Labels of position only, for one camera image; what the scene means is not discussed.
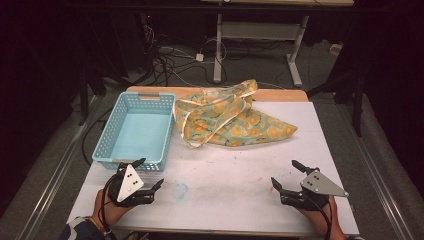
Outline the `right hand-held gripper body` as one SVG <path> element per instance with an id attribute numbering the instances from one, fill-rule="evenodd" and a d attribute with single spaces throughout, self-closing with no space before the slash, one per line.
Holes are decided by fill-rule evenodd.
<path id="1" fill-rule="evenodd" d="M 280 201 L 283 205 L 307 211 L 321 210 L 329 196 L 348 197 L 349 193 L 320 172 L 319 168 L 296 166 L 306 177 L 300 182 L 301 191 L 286 190 L 279 185 Z"/>

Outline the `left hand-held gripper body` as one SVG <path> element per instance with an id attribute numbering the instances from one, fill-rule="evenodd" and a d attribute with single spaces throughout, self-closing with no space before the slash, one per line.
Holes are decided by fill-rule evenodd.
<path id="1" fill-rule="evenodd" d="M 108 197 L 118 207 L 151 204 L 155 189 L 142 190 L 144 182 L 131 164 L 120 163 L 111 178 Z"/>

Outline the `light blue plastic basket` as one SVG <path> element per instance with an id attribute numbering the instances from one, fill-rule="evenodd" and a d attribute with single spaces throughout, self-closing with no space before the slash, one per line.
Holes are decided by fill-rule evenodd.
<path id="1" fill-rule="evenodd" d="M 165 169 L 174 125 L 173 93 L 123 92 L 119 95 L 92 154 L 107 169 L 144 158 L 138 171 Z"/>

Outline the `orange print cloth bag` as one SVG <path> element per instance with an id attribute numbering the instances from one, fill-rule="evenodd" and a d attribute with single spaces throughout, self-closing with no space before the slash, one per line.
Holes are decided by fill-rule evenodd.
<path id="1" fill-rule="evenodd" d="M 173 116 L 181 139 L 198 148 L 207 143 L 239 147 L 290 138 L 297 126 L 252 108 L 257 90 L 252 79 L 177 99 Z"/>

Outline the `person's right hand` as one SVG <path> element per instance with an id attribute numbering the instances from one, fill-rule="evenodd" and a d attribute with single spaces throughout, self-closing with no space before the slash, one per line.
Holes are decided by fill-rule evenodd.
<path id="1" fill-rule="evenodd" d="M 329 203 L 322 210 L 331 222 L 331 234 L 328 240 L 345 240 L 346 236 L 339 224 L 337 204 L 333 196 L 329 197 Z M 299 212 L 311 222 L 311 225 L 323 238 L 326 238 L 328 230 L 327 221 L 320 211 L 299 209 Z"/>

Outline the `person's left hand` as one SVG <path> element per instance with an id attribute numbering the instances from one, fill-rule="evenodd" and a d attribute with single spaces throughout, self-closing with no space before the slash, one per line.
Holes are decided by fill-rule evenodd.
<path id="1" fill-rule="evenodd" d="M 94 210 L 89 219 L 95 223 L 100 232 L 105 232 L 106 228 L 117 223 L 132 207 L 119 207 L 110 202 L 109 197 L 101 189 L 98 191 Z"/>

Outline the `white table mat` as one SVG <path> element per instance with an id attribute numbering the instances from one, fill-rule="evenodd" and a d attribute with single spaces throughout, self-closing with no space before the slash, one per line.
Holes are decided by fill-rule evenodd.
<path id="1" fill-rule="evenodd" d="M 162 184 L 150 205 L 137 206 L 119 229 L 268 236 L 312 236 L 315 231 L 296 209 L 284 206 L 273 181 L 297 191 L 304 173 L 293 161 L 317 167 L 340 180 L 315 108 L 310 102 L 259 102 L 254 108 L 297 126 L 284 141 L 190 148 L 174 132 L 165 170 L 145 176 Z"/>

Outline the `black metal stand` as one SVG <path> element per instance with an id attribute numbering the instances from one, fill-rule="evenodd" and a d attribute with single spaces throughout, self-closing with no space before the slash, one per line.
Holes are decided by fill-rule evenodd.
<path id="1" fill-rule="evenodd" d="M 79 95 L 80 95 L 79 125 L 82 126 L 86 122 L 86 118 L 88 116 L 88 110 L 89 110 L 86 70 L 84 66 L 81 67 L 81 70 L 79 72 Z"/>
<path id="2" fill-rule="evenodd" d="M 312 97 L 320 92 L 334 92 L 336 104 L 352 103 L 352 127 L 358 137 L 361 133 L 361 114 L 363 103 L 364 79 L 358 74 L 344 73 L 333 80 L 312 88 L 307 92 L 308 97 Z"/>

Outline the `white metal desk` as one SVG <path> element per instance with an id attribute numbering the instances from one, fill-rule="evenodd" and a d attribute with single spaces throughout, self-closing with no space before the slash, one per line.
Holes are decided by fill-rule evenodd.
<path id="1" fill-rule="evenodd" d="M 247 7 L 248 5 L 259 7 L 277 8 L 277 7 L 312 7 L 323 8 L 341 8 L 351 7 L 354 4 L 353 0 L 201 0 L 202 2 L 211 3 L 215 7 Z M 266 23 L 259 20 L 226 20 L 223 14 L 217 15 L 216 22 L 216 50 L 214 57 L 214 73 L 213 82 L 223 82 L 223 60 L 227 54 L 227 48 L 223 43 L 223 38 L 226 39 L 256 39 L 256 40 L 289 40 L 294 42 L 291 53 L 286 54 L 284 59 L 288 67 L 291 79 L 296 87 L 303 85 L 299 75 L 296 58 L 300 45 L 307 28 L 309 15 L 305 14 L 296 23 Z"/>

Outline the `aluminium floor rail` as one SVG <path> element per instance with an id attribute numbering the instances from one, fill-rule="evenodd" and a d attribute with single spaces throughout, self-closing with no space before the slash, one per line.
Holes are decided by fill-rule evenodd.
<path id="1" fill-rule="evenodd" d="M 76 128 L 76 133 L 70 139 L 70 142 L 64 151 L 62 157 L 56 169 L 52 173 L 48 184 L 44 188 L 34 210 L 32 211 L 28 221 L 19 232 L 15 240 L 33 240 L 37 233 L 54 197 L 57 194 L 60 185 L 63 182 L 65 174 L 67 173 L 69 166 L 72 162 L 71 158 L 81 141 L 82 135 L 87 131 L 89 123 L 92 119 L 94 112 L 98 109 L 101 104 L 102 97 L 93 96 L 88 104 L 89 113 L 86 115 L 84 121 L 80 123 Z"/>
<path id="2" fill-rule="evenodd" d="M 338 111 L 359 150 L 360 163 L 371 184 L 377 207 L 383 211 L 383 219 L 394 232 L 393 240 L 419 240 L 420 227 L 415 213 L 421 207 L 421 196 L 401 165 L 385 132 L 378 123 L 368 101 L 362 105 L 360 118 L 361 136 L 353 128 L 353 108 L 338 105 Z"/>

